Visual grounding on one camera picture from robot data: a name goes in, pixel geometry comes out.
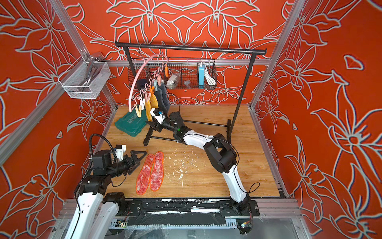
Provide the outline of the yellow insole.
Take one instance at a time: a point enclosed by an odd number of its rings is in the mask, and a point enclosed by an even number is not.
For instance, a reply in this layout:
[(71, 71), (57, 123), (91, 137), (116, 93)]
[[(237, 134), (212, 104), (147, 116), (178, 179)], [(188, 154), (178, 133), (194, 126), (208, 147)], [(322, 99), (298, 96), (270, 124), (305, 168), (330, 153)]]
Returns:
[(158, 109), (159, 108), (159, 103), (158, 103), (158, 100), (155, 96), (155, 93), (151, 93), (151, 96), (150, 96), (150, 106), (151, 108), (154, 108), (154, 109)]
[(145, 110), (146, 110), (146, 117), (148, 121), (153, 121), (152, 115), (151, 115), (151, 104), (150, 100), (145, 100)]

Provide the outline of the red patterned insole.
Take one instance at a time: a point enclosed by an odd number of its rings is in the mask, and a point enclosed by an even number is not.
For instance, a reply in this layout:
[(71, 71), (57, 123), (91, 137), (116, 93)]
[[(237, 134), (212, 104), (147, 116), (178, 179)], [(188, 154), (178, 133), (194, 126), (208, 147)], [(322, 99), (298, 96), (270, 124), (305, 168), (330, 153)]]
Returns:
[(154, 154), (148, 154), (136, 180), (136, 193), (144, 195), (150, 184), (151, 169), (155, 160)]

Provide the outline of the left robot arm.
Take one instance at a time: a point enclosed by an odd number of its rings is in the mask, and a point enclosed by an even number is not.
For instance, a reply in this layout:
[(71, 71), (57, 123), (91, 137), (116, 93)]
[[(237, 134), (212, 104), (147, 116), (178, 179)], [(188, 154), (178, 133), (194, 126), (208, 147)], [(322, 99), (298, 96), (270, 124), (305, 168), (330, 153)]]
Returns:
[(107, 138), (99, 137), (109, 149), (93, 151), (90, 146), (90, 163), (75, 189), (74, 196), (77, 207), (70, 222), (65, 238), (67, 239), (103, 239), (117, 215), (127, 212), (127, 204), (123, 192), (107, 192), (112, 179), (121, 175), (131, 175), (147, 155), (146, 151), (132, 150), (125, 154), (125, 145), (112, 146)]

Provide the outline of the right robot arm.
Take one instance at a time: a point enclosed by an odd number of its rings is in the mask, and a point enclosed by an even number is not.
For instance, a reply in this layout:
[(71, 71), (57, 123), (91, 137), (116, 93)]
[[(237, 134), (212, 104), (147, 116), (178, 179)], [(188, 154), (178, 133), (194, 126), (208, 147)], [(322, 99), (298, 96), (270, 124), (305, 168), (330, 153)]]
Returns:
[(241, 182), (237, 166), (238, 153), (232, 144), (222, 135), (205, 135), (197, 133), (184, 124), (180, 112), (172, 112), (167, 117), (159, 109), (150, 112), (152, 121), (149, 125), (157, 132), (166, 129), (173, 133), (174, 141), (203, 149), (213, 166), (225, 179), (230, 193), (232, 208), (239, 214), (250, 206), (250, 193)]

